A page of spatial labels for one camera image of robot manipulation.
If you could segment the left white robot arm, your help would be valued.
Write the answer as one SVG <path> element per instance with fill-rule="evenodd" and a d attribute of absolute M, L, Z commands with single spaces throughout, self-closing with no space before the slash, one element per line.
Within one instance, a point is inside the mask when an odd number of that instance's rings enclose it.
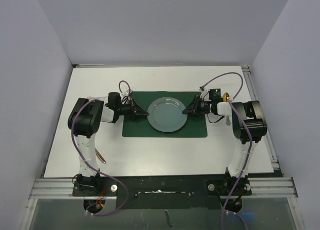
<path fill-rule="evenodd" d="M 71 140 L 79 154 L 79 173 L 75 186 L 95 196 L 102 189 L 101 173 L 97 163 L 95 137 L 101 122 L 116 123 L 120 116 L 131 119 L 145 118 L 149 114 L 129 95 L 122 99 L 118 92 L 107 97 L 79 98 L 68 121 Z"/>

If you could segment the clear plastic cup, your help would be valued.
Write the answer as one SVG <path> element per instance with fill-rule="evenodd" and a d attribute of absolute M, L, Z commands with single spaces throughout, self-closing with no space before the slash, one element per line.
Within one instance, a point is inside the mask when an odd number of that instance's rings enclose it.
<path fill-rule="evenodd" d="M 101 96 L 101 97 L 92 97 L 92 96 L 89 96 L 88 97 L 88 100 L 101 100 L 101 101 L 104 101 L 105 100 L 105 96 Z"/>

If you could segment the copper knife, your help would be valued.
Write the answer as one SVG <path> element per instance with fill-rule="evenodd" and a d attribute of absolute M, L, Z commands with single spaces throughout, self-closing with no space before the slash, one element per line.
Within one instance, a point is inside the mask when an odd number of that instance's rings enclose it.
<path fill-rule="evenodd" d="M 106 160 L 104 159 L 104 157 L 100 154 L 100 152 L 97 150 L 97 149 L 95 149 L 95 154 L 96 154 L 96 156 L 98 157 L 98 159 L 102 162 L 102 163 L 106 163 Z"/>

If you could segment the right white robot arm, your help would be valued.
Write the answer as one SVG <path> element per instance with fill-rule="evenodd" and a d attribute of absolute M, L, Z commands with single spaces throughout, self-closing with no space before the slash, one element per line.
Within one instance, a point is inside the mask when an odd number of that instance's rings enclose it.
<path fill-rule="evenodd" d="M 231 118 L 233 135 L 238 142 L 226 169 L 230 178 L 223 181 L 222 187 L 227 194 L 235 194 L 241 188 L 238 178 L 248 175 L 248 166 L 254 148 L 268 130 L 260 102 L 232 102 L 228 93 L 221 94 L 220 89 L 210 89 L 200 96 L 195 96 L 182 112 L 190 116 L 211 113 Z"/>

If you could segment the teal round plate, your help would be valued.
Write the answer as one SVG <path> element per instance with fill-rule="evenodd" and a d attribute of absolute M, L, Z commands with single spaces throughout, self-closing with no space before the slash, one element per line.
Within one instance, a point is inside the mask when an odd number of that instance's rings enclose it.
<path fill-rule="evenodd" d="M 147 120 L 156 130 L 172 133 L 182 128 L 188 116 L 183 114 L 185 105 L 173 97 L 162 97 L 153 101 L 148 107 Z"/>

